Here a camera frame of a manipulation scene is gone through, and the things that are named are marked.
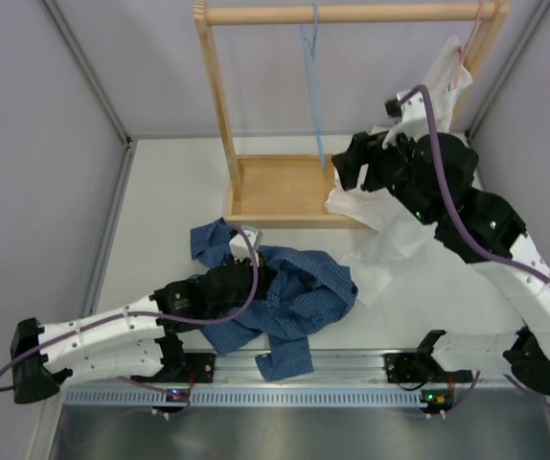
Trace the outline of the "left aluminium frame post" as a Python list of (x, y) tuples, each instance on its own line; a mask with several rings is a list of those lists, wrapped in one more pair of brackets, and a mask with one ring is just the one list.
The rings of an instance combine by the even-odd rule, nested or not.
[(124, 124), (115, 110), (114, 105), (101, 82), (101, 79), (98, 77), (93, 64), (88, 58), (88, 55), (85, 53), (58, 1), (39, 0), (38, 4), (44, 10), (48, 19), (52, 22), (68, 53), (78, 66), (84, 81), (101, 108), (106, 120), (115, 132), (117, 139), (121, 142), (123, 153), (121, 155), (118, 175), (120, 177), (125, 177), (129, 172), (131, 163), (131, 153), (133, 147), (131, 137), (124, 127)]

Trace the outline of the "right aluminium frame post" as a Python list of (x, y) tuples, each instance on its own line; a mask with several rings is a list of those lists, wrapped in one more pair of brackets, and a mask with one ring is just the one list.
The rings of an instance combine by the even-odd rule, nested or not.
[(529, 17), (524, 25), (521, 33), (516, 40), (516, 46), (513, 48), (507, 59), (499, 68), (499, 73), (496, 76), (492, 86), (486, 94), (484, 102), (481, 103), (478, 110), (470, 121), (468, 128), (464, 131), (467, 139), (470, 141), (479, 128), (483, 125), (488, 117), (489, 112), (493, 108), (497, 98), (503, 90), (503, 87), (509, 77), (514, 72), (523, 54), (528, 49), (538, 29), (550, 13), (550, 0), (541, 0), (533, 9), (533, 14)]

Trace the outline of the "aluminium frame post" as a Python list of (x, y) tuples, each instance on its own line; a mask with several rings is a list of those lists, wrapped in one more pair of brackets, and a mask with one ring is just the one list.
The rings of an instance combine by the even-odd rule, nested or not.
[(78, 66), (84, 81), (101, 108), (106, 120), (115, 132), (117, 139), (121, 142), (123, 153), (121, 155), (118, 175), (120, 177), (125, 177), (129, 172), (131, 163), (131, 153), (133, 147), (131, 137), (124, 127), (124, 124), (115, 110), (114, 105), (101, 82), (101, 79), (98, 77), (93, 64), (88, 58), (88, 55), (85, 53), (58, 1), (39, 0), (38, 4), (44, 10), (48, 19), (52, 22), (68, 53)]
[(484, 102), (481, 103), (478, 110), (470, 121), (468, 128), (464, 131), (467, 139), (470, 141), (479, 128), (483, 125), (488, 117), (489, 112), (493, 108), (497, 98), (503, 90), (503, 87), (509, 77), (514, 72), (523, 54), (528, 49), (538, 29), (550, 13), (550, 0), (541, 0), (533, 9), (533, 14), (529, 17), (524, 25), (521, 33), (516, 40), (516, 46), (513, 48), (507, 59), (499, 68), (499, 73), (496, 76), (492, 86), (486, 94)]

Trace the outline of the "blue checked shirt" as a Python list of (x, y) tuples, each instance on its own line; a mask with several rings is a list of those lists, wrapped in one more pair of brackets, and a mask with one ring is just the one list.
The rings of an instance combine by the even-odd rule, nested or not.
[(324, 251), (261, 245), (258, 252), (261, 265), (274, 271), (266, 294), (258, 293), (238, 318), (201, 332), (221, 356), (266, 334), (270, 351), (255, 362), (267, 381), (309, 374), (309, 336), (341, 320), (355, 304), (351, 271)]

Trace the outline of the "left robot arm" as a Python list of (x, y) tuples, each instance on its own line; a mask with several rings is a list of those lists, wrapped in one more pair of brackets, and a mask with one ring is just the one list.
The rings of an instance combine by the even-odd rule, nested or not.
[(179, 336), (234, 321), (265, 299), (275, 276), (263, 259), (227, 256), (202, 275), (108, 313), (66, 323), (22, 320), (11, 342), (13, 400), (41, 402), (91, 380), (176, 381), (186, 365)]

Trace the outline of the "white shirt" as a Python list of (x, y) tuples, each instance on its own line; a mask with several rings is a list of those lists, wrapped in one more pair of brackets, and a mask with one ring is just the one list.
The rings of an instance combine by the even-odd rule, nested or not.
[[(464, 66), (459, 86), (452, 88), (459, 62), (458, 48), (462, 46), (457, 36), (450, 37), (423, 79), (434, 104), (437, 130), (443, 133), (450, 133), (454, 106), (472, 84), (472, 76)], [(325, 207), (331, 214), (349, 217), (378, 232), (369, 243), (341, 260), (351, 269), (358, 287), (357, 301), (371, 308), (378, 304), (403, 262), (413, 258), (432, 237), (435, 226), (419, 223), (383, 189), (363, 192), (360, 185), (366, 170), (367, 166), (363, 165), (357, 187), (350, 191), (342, 190), (335, 170), (334, 188)]]

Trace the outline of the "wooden clothes rack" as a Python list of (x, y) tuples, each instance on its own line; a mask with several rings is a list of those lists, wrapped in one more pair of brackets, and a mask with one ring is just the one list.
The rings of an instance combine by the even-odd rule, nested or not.
[(475, 77), (490, 54), (510, 9), (508, 1), (317, 8), (211, 8), (203, 1), (195, 2), (195, 26), (229, 173), (225, 218), (234, 223), (271, 229), (357, 226), (349, 218), (327, 212), (324, 203), (333, 186), (333, 170), (319, 172), (317, 155), (279, 153), (274, 149), (265, 154), (236, 153), (213, 34), (215, 26), (471, 21), (478, 29), (471, 36), (463, 63)]

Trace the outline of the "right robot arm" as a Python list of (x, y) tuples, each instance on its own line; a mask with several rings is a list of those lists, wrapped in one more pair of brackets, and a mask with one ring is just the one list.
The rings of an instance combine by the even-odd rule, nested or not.
[(473, 184), (479, 157), (458, 137), (439, 133), (388, 142), (384, 133), (359, 132), (333, 156), (341, 188), (384, 190), (418, 222), (386, 229), (375, 248), (350, 258), (358, 299), (376, 303), (394, 279), (394, 263), (432, 237), (489, 281), (522, 321), (514, 333), (429, 332), (410, 358), (423, 380), (447, 373), (505, 374), (550, 396), (550, 269), (527, 227), (500, 195)]

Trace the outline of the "blue wire hanger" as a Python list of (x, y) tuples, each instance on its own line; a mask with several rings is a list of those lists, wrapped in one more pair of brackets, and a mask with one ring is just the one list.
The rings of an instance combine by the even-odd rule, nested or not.
[(300, 26), (300, 36), (302, 43), (302, 52), (306, 72), (306, 82), (309, 95), (310, 114), (312, 120), (313, 133), (317, 147), (320, 169), (326, 171), (326, 154), (322, 142), (322, 121), (321, 121), (321, 102), (319, 89), (319, 73), (317, 63), (317, 38), (319, 27), (318, 6), (312, 4), (312, 32), (306, 25)]

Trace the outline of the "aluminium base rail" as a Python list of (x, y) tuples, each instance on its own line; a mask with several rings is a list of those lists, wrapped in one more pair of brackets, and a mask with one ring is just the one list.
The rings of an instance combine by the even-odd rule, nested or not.
[(265, 352), (240, 351), (218, 356), (213, 351), (191, 350), (186, 360), (195, 381), (213, 385), (372, 386), (392, 384), (411, 388), (420, 383), (470, 383), (472, 373), (432, 375), (412, 363), (412, 354), (401, 350), (315, 350), (310, 353), (313, 371), (296, 377), (267, 380), (256, 363)]

